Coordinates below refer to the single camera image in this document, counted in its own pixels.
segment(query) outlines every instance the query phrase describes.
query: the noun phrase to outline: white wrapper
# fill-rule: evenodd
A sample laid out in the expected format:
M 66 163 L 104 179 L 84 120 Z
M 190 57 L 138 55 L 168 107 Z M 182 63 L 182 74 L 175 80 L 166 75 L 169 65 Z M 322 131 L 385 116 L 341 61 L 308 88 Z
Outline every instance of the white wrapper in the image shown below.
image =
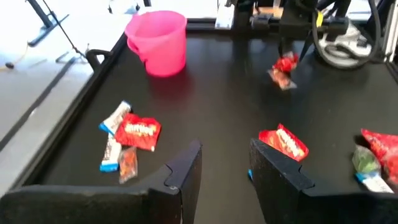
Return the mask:
M 122 101 L 118 108 L 104 120 L 101 124 L 99 124 L 99 128 L 112 136 L 118 130 L 119 125 L 122 123 L 124 115 L 129 113 L 131 110 L 131 106 L 126 101 Z
M 368 174 L 357 173 L 356 177 L 364 184 L 370 191 L 394 193 L 390 186 L 381 178 L 378 172 L 370 172 Z
M 102 159 L 99 170 L 102 172 L 114 172 L 119 168 L 119 156 L 122 150 L 122 145 L 117 143 L 115 138 L 108 134 L 108 142 Z

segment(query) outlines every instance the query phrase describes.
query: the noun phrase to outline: metal frame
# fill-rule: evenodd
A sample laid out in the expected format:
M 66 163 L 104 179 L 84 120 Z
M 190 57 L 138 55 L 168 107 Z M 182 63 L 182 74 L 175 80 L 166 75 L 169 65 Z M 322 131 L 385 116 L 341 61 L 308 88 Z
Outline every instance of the metal frame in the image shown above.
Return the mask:
M 388 14 L 386 33 L 384 36 L 384 42 L 382 49 L 384 55 L 387 57 L 384 59 L 385 62 L 393 62 L 396 55 L 396 47 L 398 41 L 398 1 L 394 0 L 394 3 L 390 5 Z
M 29 47 L 35 47 L 51 32 L 51 30 L 56 28 L 58 24 L 55 22 L 54 19 L 50 20 L 51 13 L 50 14 L 44 13 L 43 9 L 40 7 L 40 5 L 37 3 L 36 0 L 26 0 L 26 1 L 29 2 L 33 10 L 37 13 L 37 15 L 40 17 L 40 19 L 43 22 L 43 26 L 40 28 L 38 36 L 35 39 L 28 42 Z M 59 21 L 62 22 L 68 16 L 69 14 L 59 19 Z

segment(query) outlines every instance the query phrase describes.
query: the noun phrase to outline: gummy candy bag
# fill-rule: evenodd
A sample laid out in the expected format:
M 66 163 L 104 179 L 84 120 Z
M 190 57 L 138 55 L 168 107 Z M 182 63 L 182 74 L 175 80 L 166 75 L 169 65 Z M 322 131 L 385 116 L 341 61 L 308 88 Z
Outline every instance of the gummy candy bag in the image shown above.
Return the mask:
M 120 178 L 119 183 L 124 184 L 129 179 L 138 175 L 137 148 L 130 147 L 122 151 L 119 158 Z
M 154 118 L 140 118 L 135 114 L 125 115 L 115 139 L 125 146 L 155 151 L 161 125 Z

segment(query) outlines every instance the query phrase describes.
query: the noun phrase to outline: black tabletop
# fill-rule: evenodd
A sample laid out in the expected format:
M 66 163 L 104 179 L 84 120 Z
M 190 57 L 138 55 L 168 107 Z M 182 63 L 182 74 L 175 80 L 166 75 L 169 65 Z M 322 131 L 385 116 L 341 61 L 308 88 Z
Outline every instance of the black tabletop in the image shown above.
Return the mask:
M 126 185 L 157 170 L 191 140 L 202 141 L 195 223 L 264 223 L 246 175 L 249 140 L 279 123 L 308 146 L 302 164 L 310 178 L 336 192 L 361 190 L 353 176 L 353 137 L 361 128 L 398 133 L 394 79 L 385 65 L 344 72 L 309 55 L 292 74 L 298 88 L 280 91 L 267 74 L 277 57 L 272 40 L 189 35 L 185 70 L 159 79 L 149 77 L 125 47 L 38 182 L 119 185 L 118 174 L 98 170 L 107 140 L 98 125 L 126 100 L 136 114 L 162 124 L 155 152 L 139 151 L 139 176 Z

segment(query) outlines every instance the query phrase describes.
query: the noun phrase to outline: white label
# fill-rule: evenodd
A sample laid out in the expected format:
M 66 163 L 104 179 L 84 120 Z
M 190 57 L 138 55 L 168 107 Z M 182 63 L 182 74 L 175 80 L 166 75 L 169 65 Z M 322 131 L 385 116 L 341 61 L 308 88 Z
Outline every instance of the white label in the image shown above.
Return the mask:
M 108 135 L 108 142 L 106 143 L 106 149 L 104 158 L 101 165 L 117 164 L 120 152 L 122 150 L 122 145 L 117 143 L 112 135 Z
M 373 192 L 394 193 L 380 175 L 364 179 L 363 184 Z
M 144 126 L 142 124 L 127 124 L 126 127 L 124 127 L 124 130 L 127 133 L 142 133 L 142 134 L 148 134 L 150 136 L 154 135 L 154 132 L 156 131 L 155 126 Z
M 118 108 L 111 114 L 111 116 L 104 121 L 104 124 L 111 131 L 111 134 L 115 134 L 118 130 L 119 125 L 122 123 L 124 115 L 130 112 L 131 106 L 122 101 Z
M 226 7 L 225 3 L 220 3 L 218 6 L 218 13 L 215 23 L 216 29 L 230 29 L 234 21 L 234 10 L 235 6 L 231 4 L 230 7 Z

